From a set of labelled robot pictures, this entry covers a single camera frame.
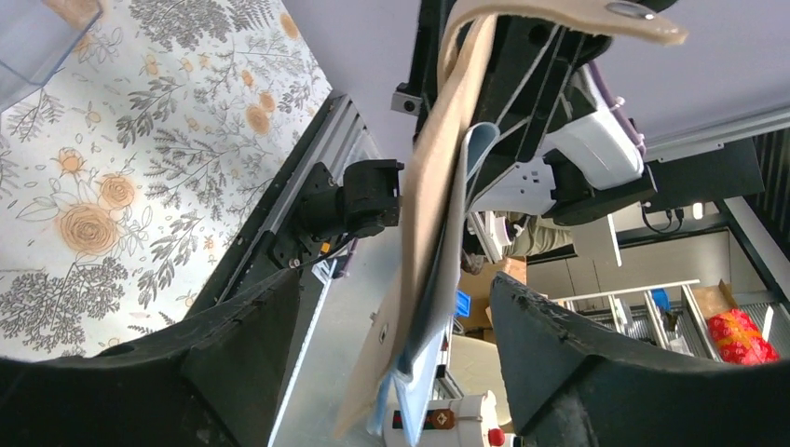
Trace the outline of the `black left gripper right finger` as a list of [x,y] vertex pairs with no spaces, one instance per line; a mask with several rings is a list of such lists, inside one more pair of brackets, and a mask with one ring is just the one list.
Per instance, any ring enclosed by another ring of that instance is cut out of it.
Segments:
[[785,446],[789,364],[739,366],[635,340],[506,274],[490,291],[525,446]]

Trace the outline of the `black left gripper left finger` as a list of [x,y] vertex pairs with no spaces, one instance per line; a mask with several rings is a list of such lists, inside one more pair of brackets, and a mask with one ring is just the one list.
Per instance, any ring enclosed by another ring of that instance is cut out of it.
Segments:
[[280,405],[300,278],[93,358],[1,362],[5,446],[265,446]]

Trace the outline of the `beige card holder wallet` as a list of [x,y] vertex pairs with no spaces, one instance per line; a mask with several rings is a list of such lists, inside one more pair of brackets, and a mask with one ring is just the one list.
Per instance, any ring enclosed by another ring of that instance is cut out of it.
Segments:
[[[463,60],[486,59],[486,46],[464,47]],[[438,333],[455,307],[463,224],[472,209],[470,180],[494,141],[489,125],[474,126],[469,106],[483,72],[456,62],[408,164],[401,201],[402,266],[379,307],[338,411],[334,435],[341,438],[363,417],[372,429],[383,423],[390,391],[401,406],[406,440],[421,436],[428,409],[428,368]]]

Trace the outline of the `clear plastic card box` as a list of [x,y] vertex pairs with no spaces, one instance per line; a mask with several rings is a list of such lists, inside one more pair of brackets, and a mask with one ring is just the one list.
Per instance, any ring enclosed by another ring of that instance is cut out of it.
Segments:
[[43,87],[101,14],[96,0],[3,0],[1,110]]

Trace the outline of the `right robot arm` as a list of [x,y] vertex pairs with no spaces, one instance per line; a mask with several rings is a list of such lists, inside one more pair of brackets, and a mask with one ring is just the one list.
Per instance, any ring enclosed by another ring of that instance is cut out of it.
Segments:
[[617,35],[676,45],[685,32],[663,1],[424,1],[409,78],[392,100],[422,130],[464,47],[486,59],[474,126],[496,135],[470,180],[475,210],[517,210],[587,224],[651,197],[643,137],[607,91],[595,60]]

